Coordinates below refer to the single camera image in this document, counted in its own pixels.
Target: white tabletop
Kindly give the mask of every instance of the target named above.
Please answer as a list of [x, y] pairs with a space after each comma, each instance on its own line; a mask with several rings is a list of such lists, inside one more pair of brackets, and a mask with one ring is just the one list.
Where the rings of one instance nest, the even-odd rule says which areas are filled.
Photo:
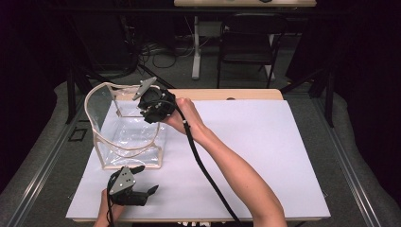
[[[288, 220], [330, 217], [288, 103], [284, 100], [194, 101], [200, 115], [229, 147], [248, 161], [271, 186]], [[207, 170], [240, 219], [251, 214], [231, 190], [207, 152], [198, 146]], [[112, 170], [102, 170], [95, 150], [82, 176], [67, 218], [96, 219], [100, 191]], [[231, 219], [201, 173], [187, 138], [167, 127], [162, 168], [135, 175], [135, 191], [160, 185], [143, 207], [129, 206], [126, 221], [219, 221]]]
[[176, 7], [315, 7], [315, 0], [174, 0]]

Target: human arm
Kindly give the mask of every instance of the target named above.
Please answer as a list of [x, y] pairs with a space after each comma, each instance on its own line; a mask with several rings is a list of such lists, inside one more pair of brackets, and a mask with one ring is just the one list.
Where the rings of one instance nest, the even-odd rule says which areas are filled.
[[[176, 101], [190, 126], [194, 140], [211, 155], [228, 184], [250, 210], [253, 226], [287, 226], [280, 201], [260, 175], [203, 124], [190, 99], [178, 98]], [[164, 122], [185, 133], [179, 113], [174, 112]]]
[[[109, 221], [107, 220], [109, 207], [107, 205], [107, 190], [103, 189], [101, 192], [101, 201], [99, 206], [99, 213], [94, 227], [108, 227]], [[116, 221], [124, 211], [124, 206], [114, 204], [112, 207], [113, 220]]]

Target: black chair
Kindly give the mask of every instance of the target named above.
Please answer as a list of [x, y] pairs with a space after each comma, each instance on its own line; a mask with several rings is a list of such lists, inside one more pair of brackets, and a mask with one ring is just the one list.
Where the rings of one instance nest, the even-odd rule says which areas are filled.
[[[280, 40], [287, 30], [286, 18], [272, 13], [236, 13], [225, 18], [220, 28], [218, 88], [221, 63], [271, 65], [267, 86], [277, 57]], [[270, 35], [275, 35], [270, 43]]]

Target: table leg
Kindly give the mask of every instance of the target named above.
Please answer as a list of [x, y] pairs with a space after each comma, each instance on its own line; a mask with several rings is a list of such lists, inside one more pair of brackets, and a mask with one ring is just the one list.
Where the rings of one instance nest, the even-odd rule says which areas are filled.
[[200, 78], [200, 68], [201, 68], [201, 50], [200, 50], [200, 32], [199, 32], [199, 21], [198, 16], [195, 16], [194, 22], [194, 64], [192, 66], [192, 79]]
[[[274, 35], [270, 35], [270, 36], [269, 36], [269, 41], [270, 41], [270, 43], [273, 42], [273, 39], [274, 39]], [[271, 65], [265, 65], [265, 71], [266, 71], [266, 74], [267, 74], [267, 75], [269, 75], [270, 70], [271, 70]], [[275, 80], [275, 77], [274, 77], [274, 73], [273, 73], [273, 74], [271, 75], [271, 81], [274, 81], [274, 80]]]

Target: human hand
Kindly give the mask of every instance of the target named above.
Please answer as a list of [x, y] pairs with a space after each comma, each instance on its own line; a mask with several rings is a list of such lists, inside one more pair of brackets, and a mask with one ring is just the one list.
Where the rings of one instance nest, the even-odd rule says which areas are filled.
[[[190, 126], [192, 136], [195, 140], [199, 139], [201, 134], [207, 130], [207, 127], [203, 124], [195, 104], [189, 98], [177, 98], [176, 103]], [[173, 127], [177, 131], [185, 134], [183, 119], [177, 110], [174, 111], [172, 115], [168, 116], [163, 122]]]
[[[107, 227], [109, 226], [109, 221], [107, 220], [107, 213], [109, 207], [107, 204], [107, 190], [103, 189], [101, 192], [101, 201], [99, 207], [99, 213], [97, 215], [97, 220], [94, 227]], [[124, 206], [114, 204], [112, 207], [113, 220], [116, 221], [124, 211]]]

